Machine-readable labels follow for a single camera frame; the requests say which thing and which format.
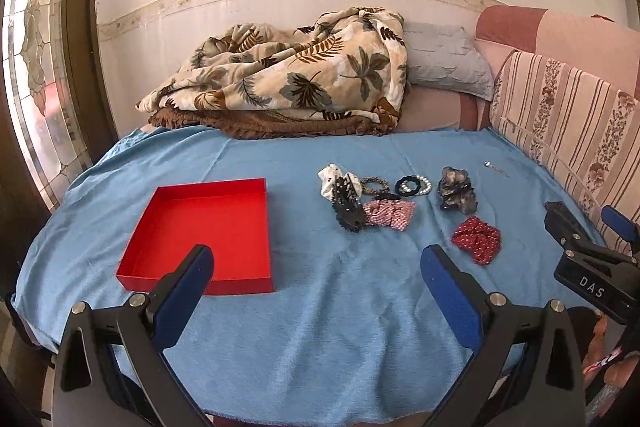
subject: pearl bracelet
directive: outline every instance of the pearl bracelet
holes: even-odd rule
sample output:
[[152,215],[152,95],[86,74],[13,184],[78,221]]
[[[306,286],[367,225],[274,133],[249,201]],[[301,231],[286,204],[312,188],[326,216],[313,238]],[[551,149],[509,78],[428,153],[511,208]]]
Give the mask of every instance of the pearl bracelet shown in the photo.
[[[420,180],[420,186],[422,187],[416,194],[416,196],[426,196],[427,194],[429,194],[429,192],[431,192],[431,189],[433,188],[431,182],[425,176],[416,175],[415,177]],[[411,192],[411,188],[409,188],[406,182],[400,185],[400,190],[402,192]]]

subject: light blue pillow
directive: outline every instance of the light blue pillow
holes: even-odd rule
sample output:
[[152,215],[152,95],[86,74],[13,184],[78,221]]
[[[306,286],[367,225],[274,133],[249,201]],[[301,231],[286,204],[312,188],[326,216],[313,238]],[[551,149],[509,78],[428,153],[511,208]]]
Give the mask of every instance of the light blue pillow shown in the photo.
[[405,23],[408,81],[466,92],[491,102],[494,76],[461,26]]

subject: pink checkered scrunchie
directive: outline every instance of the pink checkered scrunchie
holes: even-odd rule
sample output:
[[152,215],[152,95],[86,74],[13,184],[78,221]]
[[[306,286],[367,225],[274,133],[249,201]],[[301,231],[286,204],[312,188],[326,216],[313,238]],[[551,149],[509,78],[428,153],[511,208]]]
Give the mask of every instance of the pink checkered scrunchie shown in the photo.
[[414,215],[413,201],[369,201],[364,205],[367,214],[367,224],[378,227],[391,227],[394,230],[404,230]]

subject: red tray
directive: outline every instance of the red tray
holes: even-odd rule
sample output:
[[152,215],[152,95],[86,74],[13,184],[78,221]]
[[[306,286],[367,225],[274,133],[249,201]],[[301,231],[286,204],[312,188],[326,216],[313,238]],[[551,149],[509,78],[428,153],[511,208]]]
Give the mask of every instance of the red tray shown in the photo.
[[116,277],[127,290],[150,292],[194,245],[213,252],[205,295],[272,292],[265,179],[158,187]]

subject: blue bed sheet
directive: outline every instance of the blue bed sheet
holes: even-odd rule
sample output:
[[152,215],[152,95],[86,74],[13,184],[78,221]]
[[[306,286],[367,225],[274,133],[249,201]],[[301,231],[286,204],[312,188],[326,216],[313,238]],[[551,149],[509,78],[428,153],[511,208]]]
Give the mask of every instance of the blue bed sheet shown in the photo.
[[[389,181],[420,173],[434,184],[444,166],[467,169],[478,216],[502,232],[501,252],[480,267],[454,247],[449,238],[466,217],[442,212],[436,190],[417,198],[405,232],[343,230],[319,195],[316,172],[331,162]],[[255,177],[268,184],[275,293],[202,298],[165,351],[206,412],[337,426],[433,410],[470,356],[420,279],[420,253],[433,243],[514,303],[585,304],[553,278],[562,249],[545,232],[543,204],[565,201],[593,227],[546,171],[489,130],[242,141],[197,126],[137,131],[72,184],[30,248],[18,312],[55,350],[75,302],[127,299],[114,272],[158,185]]]

